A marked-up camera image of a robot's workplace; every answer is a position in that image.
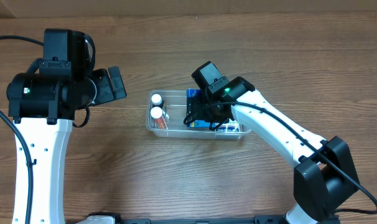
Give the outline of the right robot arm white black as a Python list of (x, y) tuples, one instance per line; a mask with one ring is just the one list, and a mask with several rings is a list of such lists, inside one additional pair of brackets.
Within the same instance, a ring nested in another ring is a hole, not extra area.
[(212, 62), (198, 67), (192, 78), (202, 103), (185, 122), (237, 121), (254, 131), (293, 168), (296, 204), (282, 217), (256, 216), (257, 223), (339, 223), (338, 207), (358, 191), (359, 182), (348, 144), (335, 136), (311, 133), (273, 107), (242, 77), (229, 80)]

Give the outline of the white Hansaplast plaster box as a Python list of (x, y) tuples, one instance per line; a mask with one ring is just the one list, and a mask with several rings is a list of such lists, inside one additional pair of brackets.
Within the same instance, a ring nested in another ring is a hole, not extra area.
[(223, 124), (215, 129), (218, 132), (240, 132), (240, 124), (228, 118)]

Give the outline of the orange tube with white cap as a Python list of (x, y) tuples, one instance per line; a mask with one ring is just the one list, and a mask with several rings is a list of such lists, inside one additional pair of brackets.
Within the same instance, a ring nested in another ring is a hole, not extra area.
[(164, 118), (164, 110), (161, 107), (155, 106), (151, 108), (150, 116), (159, 129), (167, 129), (167, 123)]

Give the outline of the blue VapoDrops lozenge box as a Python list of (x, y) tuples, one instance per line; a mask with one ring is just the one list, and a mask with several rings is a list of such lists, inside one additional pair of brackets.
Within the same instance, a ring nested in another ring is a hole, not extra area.
[[(198, 111), (205, 104), (202, 96), (201, 90), (188, 89), (186, 91), (186, 113), (189, 114), (192, 111)], [(210, 122), (205, 121), (207, 117), (205, 113), (194, 114), (188, 120), (192, 120), (190, 124), (187, 125), (188, 128), (209, 128)]]

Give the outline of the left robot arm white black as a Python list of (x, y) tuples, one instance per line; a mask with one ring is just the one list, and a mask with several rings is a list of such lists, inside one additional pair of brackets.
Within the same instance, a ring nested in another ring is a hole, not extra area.
[(75, 113), (126, 97), (118, 67), (95, 68), (92, 38), (47, 29), (43, 56), (7, 87), (17, 129), (14, 223), (63, 223), (65, 156)]

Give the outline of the dark tube with white cap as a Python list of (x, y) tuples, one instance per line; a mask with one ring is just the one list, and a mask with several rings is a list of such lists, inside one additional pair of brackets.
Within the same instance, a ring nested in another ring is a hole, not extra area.
[(152, 107), (160, 107), (160, 108), (163, 108), (164, 107), (164, 103), (165, 101), (163, 100), (163, 98), (160, 96), (160, 94), (153, 94), (151, 96), (151, 103), (152, 103)]

